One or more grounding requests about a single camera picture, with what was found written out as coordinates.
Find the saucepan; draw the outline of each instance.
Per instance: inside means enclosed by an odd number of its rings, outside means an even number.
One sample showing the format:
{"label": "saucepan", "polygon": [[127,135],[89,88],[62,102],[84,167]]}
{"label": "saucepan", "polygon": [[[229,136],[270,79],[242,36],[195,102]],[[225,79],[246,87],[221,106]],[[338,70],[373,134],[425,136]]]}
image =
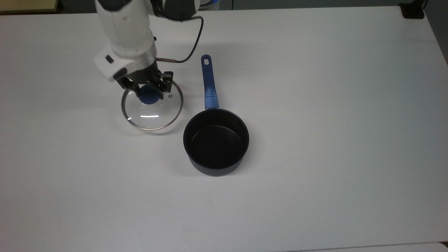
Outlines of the saucepan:
{"label": "saucepan", "polygon": [[249,132],[234,113],[219,108],[210,55],[201,57],[205,110],[188,122],[184,147],[193,166],[209,176],[234,171],[249,146]]}

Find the table surface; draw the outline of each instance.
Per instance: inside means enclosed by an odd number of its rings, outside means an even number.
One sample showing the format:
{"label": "table surface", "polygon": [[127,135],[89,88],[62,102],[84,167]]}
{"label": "table surface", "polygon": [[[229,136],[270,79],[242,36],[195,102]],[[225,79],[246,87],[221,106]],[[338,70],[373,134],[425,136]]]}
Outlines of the table surface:
{"label": "table surface", "polygon": [[56,11],[57,0],[1,0],[0,13]]}
{"label": "table surface", "polygon": [[[201,12],[172,70],[169,129],[123,117],[92,57],[95,14],[0,17],[0,250],[273,252],[448,240],[448,67],[427,19],[399,7]],[[151,18],[159,57],[198,21]],[[220,106],[250,133],[208,177],[183,129]]]}
{"label": "table surface", "polygon": [[329,252],[448,252],[448,248],[441,243],[406,244],[394,246],[378,246],[363,248],[331,249]]}

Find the black cable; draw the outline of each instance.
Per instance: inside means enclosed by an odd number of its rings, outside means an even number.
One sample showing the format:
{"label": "black cable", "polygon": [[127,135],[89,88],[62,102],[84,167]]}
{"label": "black cable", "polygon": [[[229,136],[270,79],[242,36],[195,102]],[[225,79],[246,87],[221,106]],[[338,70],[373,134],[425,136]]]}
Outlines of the black cable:
{"label": "black cable", "polygon": [[171,62],[171,63],[184,63],[185,61],[190,59],[190,57],[193,55],[194,51],[196,50],[196,46],[198,45],[199,38],[201,37],[202,28],[204,27],[204,18],[201,16],[192,17],[185,21],[193,20],[193,19],[201,19],[201,28],[199,29],[198,37],[196,39],[196,42],[194,43],[193,49],[191,50],[190,54],[184,60],[181,60],[181,61],[172,60],[172,59],[164,59],[164,58],[157,58],[156,59],[157,61],[164,61],[164,62]]}

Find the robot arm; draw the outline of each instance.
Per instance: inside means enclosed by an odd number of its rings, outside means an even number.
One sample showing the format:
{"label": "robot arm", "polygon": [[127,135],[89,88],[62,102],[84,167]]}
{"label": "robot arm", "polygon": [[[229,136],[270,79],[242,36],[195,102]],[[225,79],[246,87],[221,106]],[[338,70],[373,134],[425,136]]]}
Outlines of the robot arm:
{"label": "robot arm", "polygon": [[190,20],[199,4],[200,0],[95,0],[99,20],[109,38],[94,58],[97,68],[110,82],[116,80],[122,88],[137,89],[137,95],[138,84],[150,83],[162,99],[171,85],[165,87],[163,78],[169,77],[160,73],[155,61],[157,50],[148,15]]}

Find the blue handle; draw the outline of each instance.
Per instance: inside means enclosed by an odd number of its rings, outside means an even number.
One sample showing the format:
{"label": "blue handle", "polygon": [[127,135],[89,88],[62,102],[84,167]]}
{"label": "blue handle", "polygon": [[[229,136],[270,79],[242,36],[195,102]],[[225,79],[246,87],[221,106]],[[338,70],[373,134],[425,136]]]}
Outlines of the blue handle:
{"label": "blue handle", "polygon": [[205,109],[217,109],[220,105],[216,95],[215,78],[213,78],[213,66],[211,65],[210,55],[202,55],[201,63],[205,89]]}

